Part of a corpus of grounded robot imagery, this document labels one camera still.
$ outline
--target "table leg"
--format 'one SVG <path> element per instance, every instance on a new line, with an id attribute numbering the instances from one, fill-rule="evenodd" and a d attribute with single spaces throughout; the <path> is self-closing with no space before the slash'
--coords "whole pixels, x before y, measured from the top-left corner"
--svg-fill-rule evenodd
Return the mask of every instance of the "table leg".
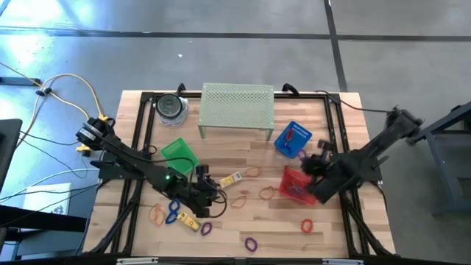
<path id="1" fill-rule="evenodd" d="M 273 133 L 273 129 L 267 130 L 265 132 L 267 141 L 270 141 L 270 138 L 272 137 L 272 133 Z"/>
<path id="2" fill-rule="evenodd" d="M 206 127 L 198 126 L 198 129 L 199 129 L 199 135 L 201 136 L 201 139 L 206 138 Z"/>

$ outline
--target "concrete floor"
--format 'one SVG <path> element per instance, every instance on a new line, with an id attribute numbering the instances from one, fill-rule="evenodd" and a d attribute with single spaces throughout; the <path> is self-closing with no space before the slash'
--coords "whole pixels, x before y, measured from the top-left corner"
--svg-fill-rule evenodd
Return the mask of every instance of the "concrete floor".
<path id="1" fill-rule="evenodd" d="M 465 0 L 331 0 L 337 32 L 360 35 L 471 35 L 471 4 Z M 320 0 L 11 0 L 0 27 L 54 27 L 139 32 L 255 32 L 328 34 Z M 425 126 L 450 108 L 470 100 L 470 42 L 340 41 L 348 91 L 361 94 L 364 107 L 407 108 Z M 81 38 L 0 35 L 0 61 L 42 80 L 60 73 L 84 76 L 96 89 L 104 112 L 116 114 L 124 89 L 176 89 L 180 82 L 200 89 L 203 82 L 262 83 L 281 89 L 290 82 L 301 91 L 339 91 L 329 40 L 204 38 Z M 0 68 L 0 76 L 15 76 Z M 53 89 L 92 116 L 89 90 L 71 78 Z M 0 119 L 27 124 L 35 100 L 31 88 L 0 87 Z M 365 113 L 371 136 L 384 116 Z M 46 100 L 33 135 L 75 141 L 84 116 L 53 98 Z M 29 140 L 83 168 L 73 147 Z M 429 149 L 424 143 L 394 145 L 382 166 L 389 221 L 397 253 L 409 258 L 471 263 L 471 216 L 434 218 L 442 199 Z M 15 153 L 1 197 L 46 175 L 66 170 L 22 144 Z M 69 174 L 47 183 L 72 182 L 80 188 L 96 182 Z M 94 192 L 71 200 L 71 214 L 87 216 Z M 21 206 L 22 198 L 8 205 Z M 60 236 L 50 242 L 53 236 Z M 50 232 L 20 245 L 23 254 L 74 250 L 80 233 Z"/>

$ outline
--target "white cable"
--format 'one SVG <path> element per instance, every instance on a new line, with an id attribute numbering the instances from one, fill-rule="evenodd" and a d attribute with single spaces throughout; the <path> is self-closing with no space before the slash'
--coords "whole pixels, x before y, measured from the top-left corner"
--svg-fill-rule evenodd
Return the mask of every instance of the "white cable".
<path id="1" fill-rule="evenodd" d="M 48 180 L 48 179 L 50 179 L 51 177 L 55 177 L 55 176 L 58 176 L 58 175 L 62 175 L 62 174 L 66 174 L 66 173 L 71 173 L 71 172 L 98 171 L 98 170 L 99 170 L 99 169 L 74 169 L 74 170 L 66 170 L 66 171 L 63 171 L 63 172 L 58 172 L 58 173 L 49 175 L 49 176 L 47 176 L 47 177 L 44 177 L 43 179 L 36 181 L 35 183 L 33 183 L 33 184 L 27 186 L 26 188 L 23 188 L 23 189 L 21 189 L 21 190 L 15 192 L 14 194 L 12 194 L 12 195 L 10 195 L 10 196 L 15 196 L 16 194 L 19 194 L 19 193 L 21 193 L 22 191 L 25 191 L 27 188 L 36 186 L 37 184 L 42 183 L 43 181 Z M 12 198 L 12 197 L 10 197 L 10 198 L 8 198 L 8 199 L 4 199 L 4 200 L 2 200 L 0 203 L 6 202 L 7 200 L 9 200 L 9 199 L 11 199 L 11 198 Z"/>
<path id="2" fill-rule="evenodd" d="M 175 119 L 166 119 L 160 115 L 159 116 L 159 121 L 163 125 L 170 125 L 170 126 L 180 126 L 183 124 L 183 122 L 186 119 L 186 116 L 188 114 L 188 109 L 190 108 L 188 106 L 188 100 L 184 99 L 182 97 L 179 97 L 180 101 L 182 102 L 182 112 L 179 114 L 179 116 Z"/>

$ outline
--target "wooden tabletop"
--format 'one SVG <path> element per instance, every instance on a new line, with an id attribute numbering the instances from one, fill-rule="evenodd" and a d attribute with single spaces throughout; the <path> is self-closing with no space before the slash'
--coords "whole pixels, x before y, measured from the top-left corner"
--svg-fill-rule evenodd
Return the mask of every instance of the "wooden tabletop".
<path id="1" fill-rule="evenodd" d="M 116 116 L 116 135 L 128 145 L 131 144 L 135 121 L 138 114 L 142 91 L 123 91 Z M 341 98 L 356 107 L 361 106 L 358 93 L 341 93 Z M 278 187 L 285 165 L 300 167 L 297 159 L 288 159 L 275 151 L 273 142 L 290 121 L 296 121 L 313 133 L 305 150 L 307 153 L 320 153 L 316 148 L 319 139 L 329 139 L 325 109 L 321 100 L 275 99 L 275 130 L 271 141 L 265 141 L 265 132 L 208 128 L 206 139 L 199 137 L 197 127 L 199 99 L 189 99 L 188 118 L 181 127 L 163 126 L 154 122 L 151 144 L 159 150 L 175 139 L 182 137 L 199 158 L 200 163 L 208 164 L 215 179 L 226 177 L 234 172 L 244 174 L 247 169 L 257 166 L 258 176 L 247 174 L 240 183 L 225 189 L 231 203 L 236 197 L 247 194 L 248 200 L 241 209 L 228 207 L 224 215 L 211 221 L 213 230 L 208 236 L 195 233 L 180 222 L 156 227 L 149 221 L 149 210 L 155 203 L 164 205 L 168 213 L 169 201 L 145 183 L 138 221 L 135 228 L 132 255 L 152 256 L 199 256 L 199 257 L 267 257 L 267 258 L 343 258 L 347 257 L 338 196 L 324 205 L 299 204 L 276 193 L 271 200 L 263 200 L 259 191 L 267 186 Z M 144 139 L 146 117 L 144 114 L 139 148 Z M 360 148 L 368 142 L 369 136 L 361 111 L 343 105 L 344 120 L 350 148 Z M 256 174 L 252 169 L 248 174 Z M 116 220 L 123 181 L 112 180 L 101 188 L 96 197 L 90 227 L 85 240 L 84 251 L 95 247 Z M 391 231 L 384 201 L 379 191 L 369 183 L 359 190 L 364 220 L 386 249 L 394 252 Z M 211 214 L 217 214 L 221 205 L 211 207 Z M 314 230 L 304 234 L 300 230 L 301 221 L 310 218 Z M 124 223 L 120 247 L 124 246 L 128 220 Z M 356 227 L 353 226 L 355 245 L 359 249 Z M 258 241 L 258 250 L 251 253 L 244 247 L 244 239 L 253 237 Z"/>

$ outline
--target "red basket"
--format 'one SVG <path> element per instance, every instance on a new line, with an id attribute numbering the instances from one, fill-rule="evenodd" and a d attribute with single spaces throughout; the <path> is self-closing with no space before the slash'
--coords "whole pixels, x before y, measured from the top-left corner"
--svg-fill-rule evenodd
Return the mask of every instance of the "red basket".
<path id="1" fill-rule="evenodd" d="M 296 201 L 307 205 L 314 205 L 317 202 L 315 196 L 309 194 L 305 187 L 311 182 L 311 178 L 305 174 L 285 166 L 283 169 L 283 178 L 281 179 L 278 191 Z"/>

